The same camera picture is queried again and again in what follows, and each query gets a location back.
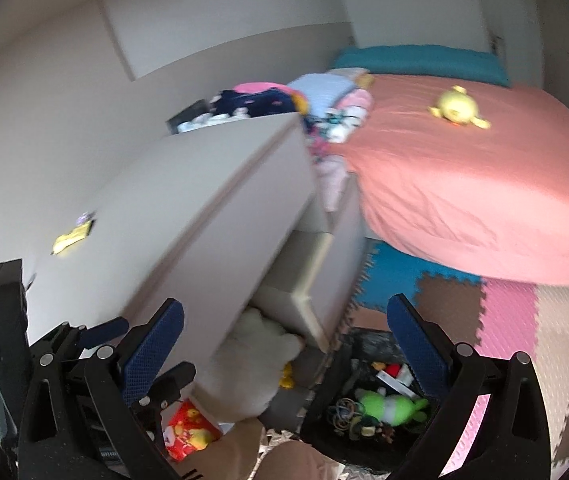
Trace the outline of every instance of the white plush toy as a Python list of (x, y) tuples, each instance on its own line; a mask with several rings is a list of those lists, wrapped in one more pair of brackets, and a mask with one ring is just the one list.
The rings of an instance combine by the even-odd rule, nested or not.
[(216, 422), (238, 422), (260, 415), (276, 396), (285, 365), (303, 340), (247, 308), (213, 355), (198, 370), (192, 396)]

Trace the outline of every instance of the pink blanket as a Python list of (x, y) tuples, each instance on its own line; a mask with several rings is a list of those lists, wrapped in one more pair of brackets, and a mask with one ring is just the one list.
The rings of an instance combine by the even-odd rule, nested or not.
[[(490, 130), (434, 118), (452, 85)], [(373, 231), (455, 269), (569, 285), (569, 110), (549, 94), (430, 76), (378, 75), (369, 121), (331, 145), (359, 175)]]

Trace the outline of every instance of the green stuffed animal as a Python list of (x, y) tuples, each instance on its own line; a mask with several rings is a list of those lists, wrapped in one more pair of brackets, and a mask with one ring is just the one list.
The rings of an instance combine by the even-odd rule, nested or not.
[(402, 426), (411, 420), (424, 422), (426, 413), (424, 410), (429, 406), (426, 399), (418, 399), (415, 402), (402, 395), (383, 396), (377, 392), (358, 389), (355, 391), (364, 409), (364, 415), (375, 417), (380, 422), (389, 426)]
[(438, 99), (437, 106), (429, 106), (435, 117), (444, 117), (456, 124), (475, 124), (479, 128), (488, 129), (491, 123), (481, 119), (475, 99), (467, 94), (467, 89), (454, 86), (444, 92)]

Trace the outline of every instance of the metal screw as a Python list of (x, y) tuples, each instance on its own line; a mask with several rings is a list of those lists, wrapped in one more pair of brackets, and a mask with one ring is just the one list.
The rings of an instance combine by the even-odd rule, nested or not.
[(114, 354), (114, 348), (112, 346), (101, 346), (96, 353), (98, 359), (109, 359)]
[(473, 355), (473, 347), (466, 343), (460, 343), (455, 349), (462, 357), (471, 357)]
[(53, 363), (52, 354), (44, 354), (40, 357), (40, 366), (49, 366), (51, 363)]
[(527, 365), (531, 362), (531, 358), (529, 357), (529, 354), (527, 354), (526, 352), (517, 352), (515, 358), (523, 365)]

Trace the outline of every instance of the teal pillow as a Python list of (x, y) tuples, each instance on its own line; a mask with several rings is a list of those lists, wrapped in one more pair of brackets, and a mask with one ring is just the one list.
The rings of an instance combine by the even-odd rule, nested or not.
[(435, 75), (511, 86), (494, 54), (442, 45), (350, 46), (333, 68), (350, 67), (366, 68), (374, 74)]

